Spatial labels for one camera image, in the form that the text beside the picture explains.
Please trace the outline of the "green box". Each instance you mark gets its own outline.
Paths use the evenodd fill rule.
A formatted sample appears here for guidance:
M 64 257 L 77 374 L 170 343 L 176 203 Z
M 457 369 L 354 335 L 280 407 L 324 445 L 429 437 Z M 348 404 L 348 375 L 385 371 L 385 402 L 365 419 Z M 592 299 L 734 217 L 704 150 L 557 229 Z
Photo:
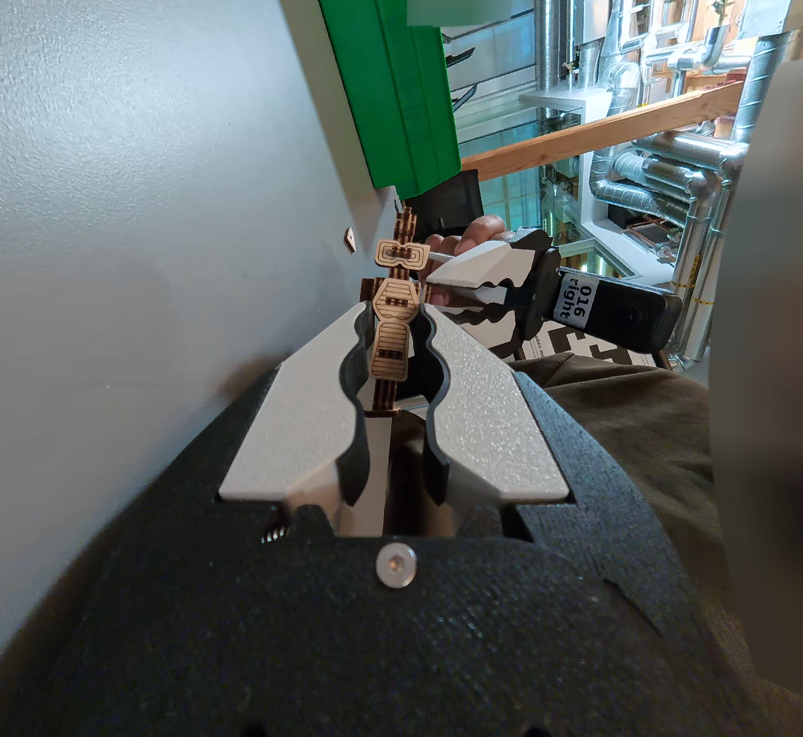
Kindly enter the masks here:
M 411 199 L 461 170 L 441 31 L 407 0 L 319 0 L 373 185 Z

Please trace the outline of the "silver ventilation ducts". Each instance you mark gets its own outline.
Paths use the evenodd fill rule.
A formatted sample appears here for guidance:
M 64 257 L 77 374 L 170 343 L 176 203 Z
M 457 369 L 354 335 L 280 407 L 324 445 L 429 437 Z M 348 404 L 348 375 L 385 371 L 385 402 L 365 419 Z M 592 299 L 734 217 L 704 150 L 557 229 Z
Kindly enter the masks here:
M 582 184 L 609 213 L 632 210 L 682 232 L 672 290 L 682 301 L 670 350 L 682 362 L 701 359 L 708 344 L 718 261 L 728 205 L 768 83 L 783 61 L 801 57 L 801 0 L 580 0 L 579 81 L 605 86 L 607 114 L 654 101 L 652 86 L 670 73 L 668 100 L 688 79 L 739 79 L 744 87 L 730 133 L 716 123 L 651 134 L 605 147 L 588 161 Z

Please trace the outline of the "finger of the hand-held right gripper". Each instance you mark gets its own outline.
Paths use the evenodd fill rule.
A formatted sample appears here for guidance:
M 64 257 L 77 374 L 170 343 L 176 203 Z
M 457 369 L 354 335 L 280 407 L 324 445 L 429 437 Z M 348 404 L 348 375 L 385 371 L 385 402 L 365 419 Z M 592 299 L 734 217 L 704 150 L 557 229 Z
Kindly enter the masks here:
M 510 288 L 521 288 L 532 272 L 537 253 L 547 250 L 547 232 L 519 229 L 509 240 L 489 240 L 450 257 L 427 280 L 480 303 L 502 303 Z
M 451 308 L 450 319 L 497 357 L 505 361 L 524 358 L 527 315 L 523 309 L 471 302 Z

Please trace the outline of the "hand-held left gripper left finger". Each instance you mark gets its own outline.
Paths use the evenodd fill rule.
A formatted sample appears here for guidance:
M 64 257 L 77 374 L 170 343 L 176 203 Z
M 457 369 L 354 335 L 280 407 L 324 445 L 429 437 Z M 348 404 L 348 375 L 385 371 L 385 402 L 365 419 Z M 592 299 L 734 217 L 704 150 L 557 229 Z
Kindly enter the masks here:
M 336 532 L 384 529 L 390 418 L 372 408 L 366 351 L 370 303 L 343 316 L 284 361 L 218 493 L 228 502 L 316 504 Z

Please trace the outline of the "person's olive clothing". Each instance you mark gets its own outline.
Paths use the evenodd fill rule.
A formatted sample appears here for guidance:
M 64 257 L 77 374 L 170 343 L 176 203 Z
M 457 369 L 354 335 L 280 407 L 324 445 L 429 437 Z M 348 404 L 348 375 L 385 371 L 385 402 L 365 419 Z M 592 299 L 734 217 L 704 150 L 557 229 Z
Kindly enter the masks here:
M 708 391 L 683 375 L 570 352 L 511 366 L 540 385 L 622 466 L 693 581 L 715 639 L 757 706 L 716 505 Z

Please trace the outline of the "black monitor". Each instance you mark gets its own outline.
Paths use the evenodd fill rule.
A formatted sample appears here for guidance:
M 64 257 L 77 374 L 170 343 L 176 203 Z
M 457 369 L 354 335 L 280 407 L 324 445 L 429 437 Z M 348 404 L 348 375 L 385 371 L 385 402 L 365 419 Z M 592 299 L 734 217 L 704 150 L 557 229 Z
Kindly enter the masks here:
M 476 219 L 485 215 L 478 170 L 464 170 L 435 188 L 406 201 L 417 218 L 414 241 L 425 242 L 431 235 L 461 235 Z

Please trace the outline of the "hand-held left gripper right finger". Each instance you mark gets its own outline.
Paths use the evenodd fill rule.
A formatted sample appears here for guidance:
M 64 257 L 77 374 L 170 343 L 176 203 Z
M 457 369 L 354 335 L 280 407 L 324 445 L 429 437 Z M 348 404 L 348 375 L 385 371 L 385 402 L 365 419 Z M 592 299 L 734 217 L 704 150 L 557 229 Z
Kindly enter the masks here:
M 401 414 L 401 532 L 452 536 L 478 507 L 570 502 L 571 491 L 513 370 L 433 305 L 414 321 Z

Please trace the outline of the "white black printed paper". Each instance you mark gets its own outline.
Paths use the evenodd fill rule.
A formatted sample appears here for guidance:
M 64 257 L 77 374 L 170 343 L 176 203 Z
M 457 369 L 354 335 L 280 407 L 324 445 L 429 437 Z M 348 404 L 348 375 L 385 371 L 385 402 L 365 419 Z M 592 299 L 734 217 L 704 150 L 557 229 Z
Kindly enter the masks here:
M 627 350 L 616 344 L 592 337 L 583 330 L 554 321 L 546 321 L 537 335 L 522 343 L 519 357 L 539 359 L 571 352 L 616 365 L 670 368 L 663 353 L 649 354 Z

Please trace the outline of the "wooden handrail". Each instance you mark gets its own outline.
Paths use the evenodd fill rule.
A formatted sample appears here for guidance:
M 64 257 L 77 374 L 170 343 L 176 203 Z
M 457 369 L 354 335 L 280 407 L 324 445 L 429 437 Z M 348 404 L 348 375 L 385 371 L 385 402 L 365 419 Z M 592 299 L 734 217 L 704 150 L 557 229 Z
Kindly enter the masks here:
M 466 157 L 462 168 L 476 170 L 478 180 L 487 181 L 663 131 L 677 130 L 734 114 L 738 110 L 743 87 L 742 82 L 723 84 L 567 130 L 523 140 Z

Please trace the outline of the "grey desk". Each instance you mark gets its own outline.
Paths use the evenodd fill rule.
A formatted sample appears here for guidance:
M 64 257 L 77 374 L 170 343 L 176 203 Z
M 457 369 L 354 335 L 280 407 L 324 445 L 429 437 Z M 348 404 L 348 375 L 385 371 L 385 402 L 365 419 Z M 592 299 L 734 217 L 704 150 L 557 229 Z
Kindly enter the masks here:
M 2 0 L 2 645 L 392 213 L 317 0 Z

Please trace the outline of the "wooden puzzle model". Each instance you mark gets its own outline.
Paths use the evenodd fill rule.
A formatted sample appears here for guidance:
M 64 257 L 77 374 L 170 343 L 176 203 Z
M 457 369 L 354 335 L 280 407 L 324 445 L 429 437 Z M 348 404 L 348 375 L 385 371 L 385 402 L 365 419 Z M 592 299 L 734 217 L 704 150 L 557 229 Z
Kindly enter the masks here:
M 388 269 L 385 279 L 365 280 L 361 299 L 371 301 L 376 331 L 368 363 L 368 374 L 375 380 L 372 408 L 368 418 L 394 416 L 396 388 L 407 380 L 409 369 L 410 325 L 416 318 L 421 286 L 410 279 L 412 271 L 424 268 L 429 248 L 414 243 L 417 218 L 411 207 L 396 214 L 394 236 L 377 243 L 376 265 Z

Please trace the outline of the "person's right hand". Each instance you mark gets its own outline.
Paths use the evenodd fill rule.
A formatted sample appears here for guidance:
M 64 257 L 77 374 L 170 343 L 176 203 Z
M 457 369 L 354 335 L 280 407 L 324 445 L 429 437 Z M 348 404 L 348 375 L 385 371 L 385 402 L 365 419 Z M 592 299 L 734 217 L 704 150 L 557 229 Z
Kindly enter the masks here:
M 475 219 L 460 236 L 442 237 L 432 234 L 424 243 L 430 248 L 430 252 L 457 256 L 489 240 L 508 241 L 514 235 L 513 231 L 505 230 L 505 223 L 501 218 L 488 214 Z M 429 281 L 429 275 L 437 267 L 435 261 L 429 260 L 426 267 L 418 272 L 419 282 L 426 284 L 429 290 L 429 303 L 446 308 L 464 308 L 472 305 L 472 300 L 461 297 L 457 291 L 434 285 Z

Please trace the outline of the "grey column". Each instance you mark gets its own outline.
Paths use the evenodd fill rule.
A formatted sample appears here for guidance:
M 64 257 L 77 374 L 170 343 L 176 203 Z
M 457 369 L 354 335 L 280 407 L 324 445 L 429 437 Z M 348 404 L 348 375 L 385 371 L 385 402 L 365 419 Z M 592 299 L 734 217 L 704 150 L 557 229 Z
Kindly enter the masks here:
M 719 541 L 706 608 L 763 715 L 801 735 L 801 61 L 778 68 L 728 225 L 711 340 Z

